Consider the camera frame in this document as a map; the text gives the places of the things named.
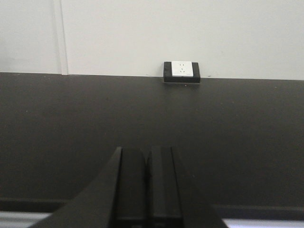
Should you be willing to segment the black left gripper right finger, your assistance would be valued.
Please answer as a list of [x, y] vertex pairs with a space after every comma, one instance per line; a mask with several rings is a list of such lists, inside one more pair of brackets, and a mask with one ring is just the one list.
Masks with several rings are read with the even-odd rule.
[[196, 189], [174, 148], [153, 147], [148, 155], [147, 172], [149, 227], [227, 227]]

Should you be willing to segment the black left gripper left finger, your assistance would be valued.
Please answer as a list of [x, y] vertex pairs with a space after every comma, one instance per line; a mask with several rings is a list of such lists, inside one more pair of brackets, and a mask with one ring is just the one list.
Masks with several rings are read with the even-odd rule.
[[98, 176], [74, 199], [34, 228], [145, 228], [145, 159], [118, 147]]

